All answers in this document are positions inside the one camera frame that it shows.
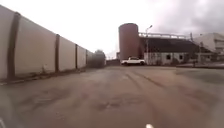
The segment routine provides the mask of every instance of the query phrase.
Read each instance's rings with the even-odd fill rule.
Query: silo
[[[133,23],[123,24],[119,27],[120,59],[139,57],[140,38],[138,26]]]

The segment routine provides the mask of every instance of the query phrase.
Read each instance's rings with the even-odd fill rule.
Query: window
[[[137,57],[130,57],[130,60],[139,60]]]
[[[170,60],[171,59],[170,55],[166,55],[166,59]]]
[[[183,55],[180,55],[180,56],[179,56],[179,59],[182,60],[182,59],[183,59]]]

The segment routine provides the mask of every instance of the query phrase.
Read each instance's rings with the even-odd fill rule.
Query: asphalt road
[[[6,90],[26,128],[224,126],[224,70],[109,67]]]

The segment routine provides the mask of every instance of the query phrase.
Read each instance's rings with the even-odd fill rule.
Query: wall panel
[[[75,44],[60,37],[59,43],[59,70],[75,69]]]
[[[16,74],[40,73],[55,70],[56,35],[22,17],[20,20],[16,50]]]
[[[7,50],[14,12],[0,5],[0,79],[7,77]]]
[[[86,66],[86,49],[78,46],[78,68],[84,68]]]

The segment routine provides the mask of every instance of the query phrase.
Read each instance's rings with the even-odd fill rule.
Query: pole
[[[146,33],[146,52],[147,52],[147,64],[149,64],[149,42],[148,42],[148,30],[152,28],[152,25],[150,25],[150,27],[148,27],[146,30],[145,30],[145,33]]]
[[[199,48],[200,63],[203,63],[203,62],[202,62],[202,48],[203,48],[203,42],[200,43],[200,48]]]
[[[193,40],[193,35],[192,35],[192,33],[190,33],[190,40],[192,41],[192,43],[194,43],[194,40]],[[194,51],[192,51],[192,57],[193,57],[193,67],[195,67],[195,52]]]
[[[147,52],[147,64],[149,64],[149,43],[148,43],[148,39],[146,39],[146,52]]]
[[[199,55],[198,55],[199,63],[201,63],[201,44],[202,44],[202,42],[200,42],[200,44],[199,44]]]

